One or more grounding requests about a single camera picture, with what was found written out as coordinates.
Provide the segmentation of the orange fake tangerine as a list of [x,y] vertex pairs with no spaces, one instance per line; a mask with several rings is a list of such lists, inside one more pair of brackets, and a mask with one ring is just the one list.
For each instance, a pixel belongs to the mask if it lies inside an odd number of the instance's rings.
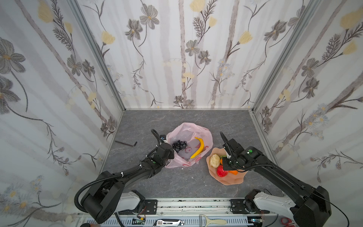
[[231,173],[233,175],[237,175],[239,172],[237,170],[232,170],[232,171],[229,171],[229,173]]

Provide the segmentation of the red fake strawberry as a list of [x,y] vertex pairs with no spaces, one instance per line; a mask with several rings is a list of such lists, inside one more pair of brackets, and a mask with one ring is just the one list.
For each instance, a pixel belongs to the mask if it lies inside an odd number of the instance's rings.
[[216,169],[216,173],[218,177],[226,177],[229,171],[224,170],[223,165],[219,165]]

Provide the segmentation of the cream fake garlic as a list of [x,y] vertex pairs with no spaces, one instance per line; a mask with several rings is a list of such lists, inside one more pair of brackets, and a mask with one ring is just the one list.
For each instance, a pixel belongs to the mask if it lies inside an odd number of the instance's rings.
[[209,165],[213,168],[218,168],[221,164],[220,160],[221,160],[221,158],[219,155],[213,154],[213,155],[211,155],[211,157],[209,159]]

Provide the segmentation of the pink scalloped plate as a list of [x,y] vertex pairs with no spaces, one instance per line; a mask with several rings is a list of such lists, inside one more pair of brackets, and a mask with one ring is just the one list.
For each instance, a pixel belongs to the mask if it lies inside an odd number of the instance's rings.
[[226,155],[226,151],[223,148],[213,148],[211,151],[211,154],[207,157],[206,162],[208,165],[208,169],[209,169],[209,173],[210,175],[216,179],[217,181],[219,181],[220,183],[222,183],[223,185],[234,185],[234,184],[241,184],[244,182],[244,177],[247,174],[247,172],[244,173],[240,173],[237,172],[237,174],[233,174],[233,173],[228,173],[226,176],[224,177],[220,177],[217,175],[217,168],[214,168],[210,165],[210,158],[214,155]]

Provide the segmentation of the pink plastic bag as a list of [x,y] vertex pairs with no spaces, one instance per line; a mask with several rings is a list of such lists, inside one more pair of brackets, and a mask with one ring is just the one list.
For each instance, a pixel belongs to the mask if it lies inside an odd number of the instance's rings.
[[[175,150],[174,159],[169,160],[166,168],[190,167],[199,161],[213,148],[213,137],[209,129],[194,123],[182,123],[167,135],[167,143],[172,145],[175,141],[187,142],[187,148],[177,153]],[[194,159],[190,159],[199,147],[199,141],[195,138],[202,138],[205,144],[204,151]]]

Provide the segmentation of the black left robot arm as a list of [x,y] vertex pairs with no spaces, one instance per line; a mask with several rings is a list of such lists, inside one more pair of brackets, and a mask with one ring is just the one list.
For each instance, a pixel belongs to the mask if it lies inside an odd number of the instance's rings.
[[118,174],[105,171],[95,181],[81,187],[74,196],[74,204],[78,210],[90,214],[98,224],[102,224],[116,212],[126,187],[158,174],[173,158],[173,147],[161,143],[138,166]]

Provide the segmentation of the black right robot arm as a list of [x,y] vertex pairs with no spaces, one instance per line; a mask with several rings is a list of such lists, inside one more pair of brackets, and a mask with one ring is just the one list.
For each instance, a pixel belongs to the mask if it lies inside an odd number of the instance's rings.
[[322,227],[331,216],[329,193],[321,186],[317,188],[293,177],[274,164],[255,147],[243,148],[234,139],[225,135],[223,148],[227,157],[223,158],[223,168],[246,172],[253,170],[262,175],[285,193],[277,197],[261,190],[252,190],[246,197],[251,211],[270,211],[290,218],[300,227]]

